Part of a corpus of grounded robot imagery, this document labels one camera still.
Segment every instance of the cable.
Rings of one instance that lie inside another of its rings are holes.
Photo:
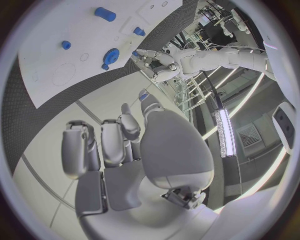
[[[218,47],[223,47],[223,48],[248,48],[248,49],[256,49],[256,50],[260,50],[260,51],[263,51],[265,52],[266,50],[263,50],[261,48],[258,48],[258,47],[254,47],[254,46],[232,46],[232,45],[227,45],[227,46],[224,46],[224,45],[219,45],[219,44],[215,44],[215,43],[209,43],[209,42],[204,42],[204,41],[189,41],[187,44],[184,45],[183,49],[186,48],[186,46],[189,44],[189,43],[202,43],[202,44],[210,44],[210,45],[214,45],[214,47],[212,46],[208,46],[207,48],[215,48],[215,46],[218,46]]]

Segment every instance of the air vent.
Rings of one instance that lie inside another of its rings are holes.
[[[253,123],[236,130],[244,148],[248,148],[262,141],[262,137]]]

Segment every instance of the white wall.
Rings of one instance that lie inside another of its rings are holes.
[[[84,96],[80,101],[101,120],[116,119],[121,114],[121,105],[128,103],[131,106],[132,114],[141,126],[142,136],[145,128],[138,94],[143,88],[147,88],[150,93],[155,95],[165,108],[184,116],[140,72],[113,81]],[[95,135],[99,143],[100,158],[102,159],[100,146],[101,127],[76,103],[73,103],[54,117],[31,141],[24,155],[42,181],[59,197],[74,206],[77,181],[72,182],[71,179],[66,177],[61,160],[63,131],[66,123],[70,120],[84,120],[94,126]],[[51,226],[63,239],[86,239],[74,210],[60,204],[58,199],[49,194],[35,179],[22,159],[15,169],[13,179],[26,203],[46,226]]]

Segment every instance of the black mesh fabric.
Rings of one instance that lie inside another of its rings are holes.
[[[183,0],[183,5],[166,17],[139,48],[160,50],[193,22],[197,2]],[[122,68],[90,77],[69,87],[36,109],[27,93],[16,60],[7,80],[1,113],[4,150],[11,172],[14,173],[21,155],[32,139],[57,114],[92,91],[138,70],[129,60]]]

